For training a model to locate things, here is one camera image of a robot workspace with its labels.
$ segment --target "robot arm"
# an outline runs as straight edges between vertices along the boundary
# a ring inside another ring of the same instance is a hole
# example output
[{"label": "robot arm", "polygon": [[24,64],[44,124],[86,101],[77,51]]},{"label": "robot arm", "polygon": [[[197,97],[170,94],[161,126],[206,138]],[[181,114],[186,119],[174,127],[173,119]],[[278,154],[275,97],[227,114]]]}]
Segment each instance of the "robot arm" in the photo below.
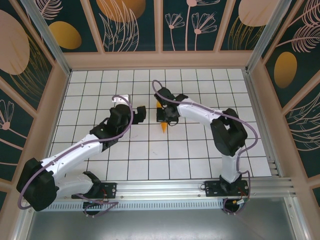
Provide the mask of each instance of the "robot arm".
[{"label": "robot arm", "polygon": [[[115,99],[115,107],[110,109],[110,117],[106,118],[99,125],[90,130],[82,140],[69,147],[68,149],[55,154],[51,157],[37,161],[30,159],[24,165],[20,179],[17,184],[17,190],[21,193],[27,181],[41,168],[52,162],[54,159],[68,152],[75,146],[81,145],[77,149],[61,157],[53,165],[47,167],[40,173],[27,187],[24,198],[31,204],[36,211],[41,211],[48,207],[56,198],[71,196],[73,194],[95,195],[100,191],[100,180],[91,172],[86,171],[78,176],[67,176],[65,174],[74,169],[84,160],[102,153],[106,149],[118,142],[118,138],[111,141],[99,142],[101,139],[108,139],[121,134],[128,126],[131,118],[131,112],[128,105],[122,99]],[[134,112],[133,123],[138,124],[146,118],[146,107],[137,108]],[[89,144],[83,144],[87,141],[93,141]]]},{"label": "robot arm", "polygon": [[233,183],[241,179],[241,174],[237,171],[237,156],[245,145],[248,134],[240,122],[220,116],[217,112],[239,118],[237,113],[231,108],[226,111],[215,109],[216,113],[212,113],[198,106],[186,104],[187,102],[195,102],[183,94],[175,97],[165,87],[162,87],[158,93],[167,99],[181,103],[175,104],[165,101],[155,94],[155,98],[162,106],[162,108],[157,108],[157,122],[177,123],[179,117],[183,117],[211,129],[215,147],[222,157],[221,186],[226,192],[229,192]]}]

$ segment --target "orange object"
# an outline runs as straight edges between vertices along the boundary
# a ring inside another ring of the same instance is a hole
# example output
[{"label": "orange object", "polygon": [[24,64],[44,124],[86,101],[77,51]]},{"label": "orange object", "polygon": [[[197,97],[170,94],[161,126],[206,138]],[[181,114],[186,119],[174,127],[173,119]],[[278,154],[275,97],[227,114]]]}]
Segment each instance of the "orange object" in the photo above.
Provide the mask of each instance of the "orange object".
[{"label": "orange object", "polygon": [[[157,108],[162,108],[160,102],[158,102],[158,101],[156,102],[156,107],[157,107]],[[166,122],[161,122],[161,127],[162,127],[163,133],[165,133],[165,132],[166,132],[166,129],[167,129],[167,127],[168,127],[168,123],[166,123]]]}]

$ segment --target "flower illustration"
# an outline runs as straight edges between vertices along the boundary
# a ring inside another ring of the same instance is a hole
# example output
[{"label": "flower illustration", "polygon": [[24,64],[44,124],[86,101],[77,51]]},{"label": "flower illustration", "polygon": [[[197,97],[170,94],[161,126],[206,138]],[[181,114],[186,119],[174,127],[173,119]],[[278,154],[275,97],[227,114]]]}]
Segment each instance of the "flower illustration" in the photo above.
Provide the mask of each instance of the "flower illustration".
[{"label": "flower illustration", "polygon": [[217,30],[217,25],[214,25],[216,20],[214,18],[214,13],[202,14],[199,19],[199,13],[192,14],[192,25],[195,33],[194,50],[197,50],[197,37],[199,34],[212,33]]},{"label": "flower illustration", "polygon": [[185,40],[184,40],[185,41],[184,47],[186,51],[188,51],[188,25],[189,25],[190,8],[196,7],[196,6],[218,4],[219,2],[220,0],[186,0],[186,4],[188,5],[188,11],[186,14]]},{"label": "flower illustration", "polygon": [[212,4],[218,4],[220,0],[186,0],[186,4],[188,4],[189,7],[195,7],[195,6],[205,6],[205,5],[212,5]]},{"label": "flower illustration", "polygon": [[[9,130],[11,132],[13,132],[14,134],[26,139],[27,137],[12,130],[10,128],[10,123],[11,123],[11,120],[12,120],[12,117],[14,115],[14,109],[15,109],[15,105],[11,102],[11,101],[8,101],[7,105],[5,103],[5,101],[3,99],[0,100],[0,130]],[[11,142],[8,142],[4,139],[1,139],[0,138],[0,142],[4,143],[4,144],[7,144],[11,147],[14,147],[16,149],[19,149],[19,150],[22,150],[23,148],[20,147],[20,146],[17,146]]]},{"label": "flower illustration", "polygon": [[165,15],[165,20],[170,28],[171,43],[172,43],[173,51],[175,51],[176,49],[175,49],[175,45],[174,45],[174,38],[172,36],[172,29],[184,27],[185,22],[182,21],[183,19],[182,19],[181,13],[179,13],[179,14],[174,13],[174,14],[172,14],[172,16],[170,15],[170,13],[168,13]]},{"label": "flower illustration", "polygon": [[14,114],[14,109],[15,105],[12,102],[8,101],[6,106],[5,101],[3,99],[0,100],[0,129],[10,129],[10,122]]}]

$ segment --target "enclosure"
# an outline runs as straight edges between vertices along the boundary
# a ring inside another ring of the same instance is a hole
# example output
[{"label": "enclosure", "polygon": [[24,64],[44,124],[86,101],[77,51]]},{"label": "enclosure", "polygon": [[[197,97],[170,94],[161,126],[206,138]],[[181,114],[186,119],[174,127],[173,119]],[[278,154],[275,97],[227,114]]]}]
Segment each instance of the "enclosure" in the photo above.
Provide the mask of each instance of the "enclosure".
[{"label": "enclosure", "polygon": [[[319,0],[1,1],[1,239],[319,239],[319,23]],[[206,196],[222,171],[213,134],[157,122],[153,80],[257,131],[242,213]],[[65,176],[116,183],[119,204],[94,219],[71,196],[20,210],[26,161],[80,141],[125,94],[146,119]]]}]

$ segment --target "white tiled floor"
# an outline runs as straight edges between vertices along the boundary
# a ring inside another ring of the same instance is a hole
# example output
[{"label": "white tiled floor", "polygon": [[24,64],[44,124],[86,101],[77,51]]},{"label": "white tiled floor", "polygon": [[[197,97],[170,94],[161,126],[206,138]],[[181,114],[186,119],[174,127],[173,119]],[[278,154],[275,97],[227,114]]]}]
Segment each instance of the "white tiled floor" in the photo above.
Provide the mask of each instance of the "white tiled floor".
[{"label": "white tiled floor", "polygon": [[[210,179],[221,173],[221,154],[211,130],[181,119],[163,133],[156,122],[156,99],[150,81],[157,79],[173,94],[188,95],[211,108],[233,108],[258,131],[240,69],[157,69],[74,71],[66,92],[51,155],[83,138],[110,115],[114,94],[132,95],[133,108],[145,105],[147,118],[133,125],[117,144],[77,166],[73,173],[91,171],[101,180]],[[246,145],[253,141],[247,129]],[[241,170],[253,177],[271,176],[266,153],[258,144],[245,152]]]}]

